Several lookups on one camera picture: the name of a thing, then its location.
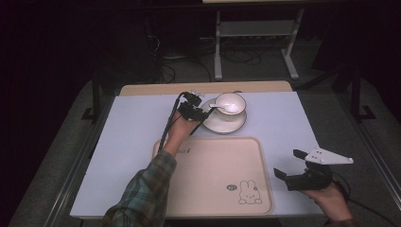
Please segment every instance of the beige tray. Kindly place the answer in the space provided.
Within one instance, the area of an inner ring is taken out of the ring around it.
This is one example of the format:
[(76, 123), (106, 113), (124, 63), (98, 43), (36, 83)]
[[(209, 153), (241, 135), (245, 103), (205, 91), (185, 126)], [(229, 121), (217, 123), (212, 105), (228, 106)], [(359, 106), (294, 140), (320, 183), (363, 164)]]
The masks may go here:
[(255, 138), (189, 138), (176, 160), (168, 217), (264, 216), (272, 210), (265, 161)]

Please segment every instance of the dark background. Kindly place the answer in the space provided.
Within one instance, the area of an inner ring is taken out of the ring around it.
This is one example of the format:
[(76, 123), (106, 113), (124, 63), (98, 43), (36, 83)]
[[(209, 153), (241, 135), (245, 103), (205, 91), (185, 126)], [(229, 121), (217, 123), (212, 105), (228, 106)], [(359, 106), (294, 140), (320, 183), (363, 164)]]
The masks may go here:
[[(299, 37), (324, 39), (316, 68), (357, 65), (401, 122), (399, 11), (392, 2), (307, 9)], [(106, 75), (100, 82), (111, 93), (123, 84), (159, 77), (157, 62), (148, 53), (144, 15), (80, 10), (68, 1), (0, 3), (1, 226), (8, 225), (78, 92), (95, 71)], [(154, 28), (165, 44), (190, 46), (199, 36), (214, 35), (214, 12), (188, 12), (182, 15), (185, 20), (173, 15), (159, 12), (156, 17)]]

